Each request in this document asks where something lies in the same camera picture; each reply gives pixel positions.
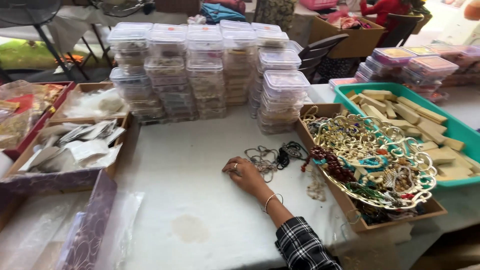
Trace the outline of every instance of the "blue fabric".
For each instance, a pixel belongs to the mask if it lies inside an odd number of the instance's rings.
[[[220,4],[203,3],[200,11],[209,23],[217,24],[220,20],[245,22],[245,16]]]

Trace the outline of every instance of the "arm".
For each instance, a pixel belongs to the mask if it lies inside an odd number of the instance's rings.
[[[255,196],[265,206],[274,192],[267,186],[255,165],[240,157],[230,159],[223,172],[244,191]],[[289,269],[341,270],[331,259],[322,241],[302,217],[293,217],[280,200],[273,196],[265,211],[277,227],[275,245]]]
[[[360,1],[360,10],[361,10],[361,15],[366,16],[366,15],[371,15],[371,14],[378,14],[380,12],[387,0],[379,0],[373,7],[367,7],[367,0],[361,0]]]

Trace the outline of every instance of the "red box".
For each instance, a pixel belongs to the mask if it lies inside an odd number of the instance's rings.
[[[3,151],[13,161],[16,161],[20,157],[20,155],[25,151],[27,146],[35,138],[38,131],[43,128],[43,126],[45,125],[45,122],[53,115],[53,113],[57,110],[57,108],[60,107],[60,105],[65,101],[65,99],[67,98],[67,93],[75,88],[75,82],[49,82],[49,83],[36,83],[36,84],[39,84],[39,85],[53,84],[53,85],[62,85],[65,87],[63,88],[57,100],[52,104],[50,108],[45,110],[42,117],[40,117],[40,119],[35,123],[33,128],[27,134],[27,136],[25,136],[22,142],[17,145],[17,148],[5,149]]]

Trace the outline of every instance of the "black and white plaid shirt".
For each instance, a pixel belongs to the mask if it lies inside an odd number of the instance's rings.
[[[276,247],[291,270],[342,270],[303,217],[283,223],[276,232]]]

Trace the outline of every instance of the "bracelet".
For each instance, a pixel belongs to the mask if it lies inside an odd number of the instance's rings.
[[[267,212],[268,202],[269,202],[270,199],[271,199],[273,196],[275,196],[275,195],[280,195],[280,197],[282,197],[282,204],[283,204],[283,196],[282,196],[280,193],[275,193],[275,194],[271,195],[271,196],[268,198],[267,202],[265,203],[265,210],[262,210],[263,212],[265,212],[265,213],[268,214],[268,212]]]

